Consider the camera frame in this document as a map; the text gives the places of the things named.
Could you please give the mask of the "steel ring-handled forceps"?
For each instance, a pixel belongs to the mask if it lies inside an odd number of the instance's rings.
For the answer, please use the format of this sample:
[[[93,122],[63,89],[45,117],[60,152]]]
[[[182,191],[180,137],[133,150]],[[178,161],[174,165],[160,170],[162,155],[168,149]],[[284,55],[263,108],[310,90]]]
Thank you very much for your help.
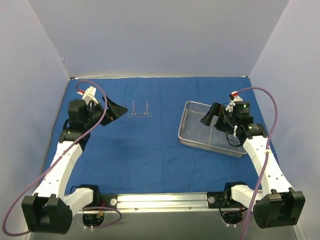
[[[140,117],[140,114],[136,112],[136,104],[135,104],[135,100],[132,101],[132,111],[131,113],[128,114],[128,118],[131,119],[131,118],[139,118]]]
[[[140,117],[141,118],[145,118],[145,117],[151,118],[152,117],[152,113],[149,112],[149,102],[148,101],[146,101],[145,110],[144,110],[144,112],[142,112],[140,114]]]

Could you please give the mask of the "wire mesh instrument tray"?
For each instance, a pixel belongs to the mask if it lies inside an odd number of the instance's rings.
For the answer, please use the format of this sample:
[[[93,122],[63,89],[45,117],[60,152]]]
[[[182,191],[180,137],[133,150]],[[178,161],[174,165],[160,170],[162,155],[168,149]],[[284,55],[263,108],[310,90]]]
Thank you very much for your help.
[[[239,140],[231,134],[225,134],[215,128],[218,117],[214,116],[210,126],[201,123],[201,119],[210,110],[210,105],[187,101],[181,117],[178,138],[183,145],[208,150],[231,157],[240,158],[247,154]]]

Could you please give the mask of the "blue surgical wrap cloth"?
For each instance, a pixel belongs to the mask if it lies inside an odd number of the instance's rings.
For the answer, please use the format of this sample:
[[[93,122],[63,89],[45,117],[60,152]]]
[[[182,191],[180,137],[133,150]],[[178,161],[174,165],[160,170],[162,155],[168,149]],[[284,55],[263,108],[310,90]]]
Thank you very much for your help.
[[[219,192],[227,182],[256,186],[258,176],[249,156],[240,158],[183,145],[178,130],[187,101],[223,104],[239,91],[251,103],[256,123],[270,128],[262,116],[247,77],[167,77],[97,79],[102,93],[139,114],[149,104],[152,117],[121,117],[91,132],[66,191],[81,184],[98,185],[104,194]]]

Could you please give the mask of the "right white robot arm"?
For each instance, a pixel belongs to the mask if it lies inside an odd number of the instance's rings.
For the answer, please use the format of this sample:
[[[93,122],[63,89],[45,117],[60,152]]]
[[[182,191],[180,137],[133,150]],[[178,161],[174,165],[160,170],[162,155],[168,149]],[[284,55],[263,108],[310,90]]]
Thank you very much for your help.
[[[222,193],[223,203],[230,207],[242,204],[252,212],[262,229],[296,225],[306,202],[305,196],[294,190],[284,176],[270,149],[270,136],[262,124],[254,123],[250,103],[237,99],[229,104],[214,102],[200,121],[209,126],[214,117],[217,117],[214,127],[239,140],[258,175],[257,189],[251,189],[245,183],[230,184],[230,189]]]

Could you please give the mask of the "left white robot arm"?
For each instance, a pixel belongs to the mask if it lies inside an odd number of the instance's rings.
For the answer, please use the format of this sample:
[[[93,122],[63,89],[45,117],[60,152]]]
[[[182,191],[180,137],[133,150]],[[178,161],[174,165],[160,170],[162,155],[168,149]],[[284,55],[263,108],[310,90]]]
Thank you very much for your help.
[[[108,97],[103,107],[94,97],[83,97],[68,104],[68,119],[59,136],[56,153],[48,173],[31,196],[25,196],[21,207],[28,230],[38,233],[66,234],[73,217],[81,210],[103,211],[99,187],[94,184],[78,185],[65,195],[67,183],[90,138],[89,130],[97,125],[106,126],[127,113]]]

